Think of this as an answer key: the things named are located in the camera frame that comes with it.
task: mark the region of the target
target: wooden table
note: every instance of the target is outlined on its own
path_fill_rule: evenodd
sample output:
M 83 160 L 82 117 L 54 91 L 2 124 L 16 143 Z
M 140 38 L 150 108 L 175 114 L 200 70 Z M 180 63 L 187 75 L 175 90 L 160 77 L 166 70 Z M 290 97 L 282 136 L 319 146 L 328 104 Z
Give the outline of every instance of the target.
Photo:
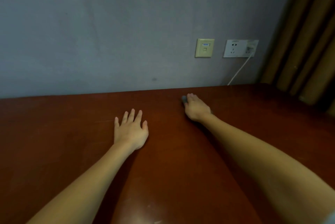
M 143 110 L 149 138 L 124 163 L 95 223 L 281 223 L 257 186 L 184 114 L 202 98 L 222 120 L 335 187 L 335 120 L 267 85 L 0 100 L 0 223 L 24 223 L 113 143 L 114 117 Z

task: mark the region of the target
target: person's left arm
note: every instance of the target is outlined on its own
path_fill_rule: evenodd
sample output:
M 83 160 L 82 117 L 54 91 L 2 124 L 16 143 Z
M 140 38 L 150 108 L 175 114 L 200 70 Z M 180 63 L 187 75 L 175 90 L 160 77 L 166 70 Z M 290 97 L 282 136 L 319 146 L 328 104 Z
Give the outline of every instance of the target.
M 92 223 L 101 201 L 123 162 L 136 149 L 140 149 L 148 135 L 148 124 L 141 128 L 142 111 L 134 120 L 135 110 L 129 117 L 125 112 L 121 125 L 115 117 L 114 145 L 85 173 L 45 205 L 29 224 L 40 223 Z

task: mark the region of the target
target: white cable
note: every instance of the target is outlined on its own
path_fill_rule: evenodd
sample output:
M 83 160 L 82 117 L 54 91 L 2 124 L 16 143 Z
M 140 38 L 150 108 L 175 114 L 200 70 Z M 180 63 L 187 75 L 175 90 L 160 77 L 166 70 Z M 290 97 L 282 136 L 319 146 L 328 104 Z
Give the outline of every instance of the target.
M 244 67 L 244 65 L 245 65 L 245 64 L 248 62 L 248 60 L 251 58 L 252 53 L 253 53 L 253 52 L 250 52 L 250 55 L 249 55 L 248 59 L 245 61 L 245 63 L 242 65 L 242 67 L 241 67 L 239 70 L 237 70 L 236 74 L 232 77 L 232 79 L 230 80 L 230 82 L 229 82 L 227 85 L 230 85 L 230 83 L 234 80 L 234 78 L 237 76 L 237 74 L 240 72 L 240 70 Z

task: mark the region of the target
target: bare skin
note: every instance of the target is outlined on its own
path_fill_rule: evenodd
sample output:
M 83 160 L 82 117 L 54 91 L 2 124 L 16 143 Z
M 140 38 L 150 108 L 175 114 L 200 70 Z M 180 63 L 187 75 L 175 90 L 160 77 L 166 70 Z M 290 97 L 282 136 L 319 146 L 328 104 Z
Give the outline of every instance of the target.
M 187 99 L 186 115 L 220 141 L 286 221 L 320 224 L 335 211 L 335 191 L 315 173 L 277 148 L 221 121 L 196 95 L 188 94 Z
M 141 128 L 142 111 L 134 120 L 135 110 L 125 112 L 121 125 L 115 117 L 114 145 L 108 152 L 73 183 L 45 205 L 29 224 L 92 223 L 101 201 L 117 171 L 148 138 L 148 123 Z

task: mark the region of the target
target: brown curtain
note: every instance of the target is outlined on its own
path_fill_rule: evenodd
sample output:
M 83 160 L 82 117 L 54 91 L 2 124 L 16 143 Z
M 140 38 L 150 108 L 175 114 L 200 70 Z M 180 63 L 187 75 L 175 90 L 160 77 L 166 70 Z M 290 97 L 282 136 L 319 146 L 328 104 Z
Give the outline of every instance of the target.
M 294 0 L 261 82 L 335 116 L 335 0 Z

